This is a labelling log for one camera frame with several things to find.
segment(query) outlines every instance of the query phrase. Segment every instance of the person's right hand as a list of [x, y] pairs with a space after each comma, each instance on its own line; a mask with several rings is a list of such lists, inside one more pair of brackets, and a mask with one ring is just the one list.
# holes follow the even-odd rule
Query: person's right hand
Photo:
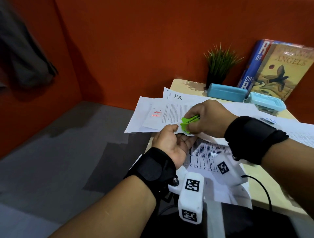
[[191, 118], [195, 115], [200, 115], [200, 119], [188, 124], [187, 131], [191, 134], [203, 132], [216, 138], [223, 138], [228, 126], [237, 118], [216, 100], [196, 104], [184, 117]]

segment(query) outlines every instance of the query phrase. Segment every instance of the light blue container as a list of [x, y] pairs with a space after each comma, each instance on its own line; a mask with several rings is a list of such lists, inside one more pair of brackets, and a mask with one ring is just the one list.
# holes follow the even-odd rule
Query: light blue container
[[211, 84], [207, 90], [207, 96], [232, 102], [243, 102], [247, 95], [247, 89], [236, 88], [221, 84]]
[[287, 108], [285, 103], [281, 99], [256, 92], [250, 92], [245, 102], [254, 103], [260, 108], [263, 108], [264, 110], [268, 110], [270, 112], [279, 112]]

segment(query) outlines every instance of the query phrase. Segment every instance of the blue book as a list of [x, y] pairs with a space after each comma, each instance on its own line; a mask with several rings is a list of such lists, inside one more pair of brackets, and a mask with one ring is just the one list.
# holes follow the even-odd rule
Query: blue book
[[241, 79], [238, 83], [238, 88], [247, 89], [248, 92], [250, 92], [252, 86], [254, 85], [254, 76], [256, 75], [270, 45], [273, 43], [278, 44], [283, 42], [268, 39], [263, 39], [256, 42], [250, 60], [247, 63], [246, 69], [243, 72]]

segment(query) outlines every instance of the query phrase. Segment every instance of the person's right arm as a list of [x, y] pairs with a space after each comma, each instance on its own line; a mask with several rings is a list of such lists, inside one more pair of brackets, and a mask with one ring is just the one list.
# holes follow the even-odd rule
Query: person's right arm
[[[207, 100], [193, 106], [184, 116], [200, 115], [187, 130], [193, 134], [203, 132], [223, 138], [228, 126], [237, 116], [221, 103]], [[261, 166], [288, 194], [314, 218], [314, 149], [292, 139], [274, 144], [262, 159]]]

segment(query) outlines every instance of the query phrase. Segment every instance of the bird illustration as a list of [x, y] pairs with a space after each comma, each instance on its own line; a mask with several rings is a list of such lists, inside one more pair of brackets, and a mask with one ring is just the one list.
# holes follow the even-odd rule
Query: bird illustration
[[264, 75], [263, 77], [267, 79], [267, 82], [261, 88], [267, 86], [267, 84], [269, 84], [269, 83], [277, 83], [278, 91], [282, 92], [282, 90], [284, 89], [284, 85], [285, 85], [284, 81], [287, 78], [290, 78], [289, 76], [284, 76], [284, 73], [285, 73], [284, 66], [280, 65], [277, 69], [277, 75]]

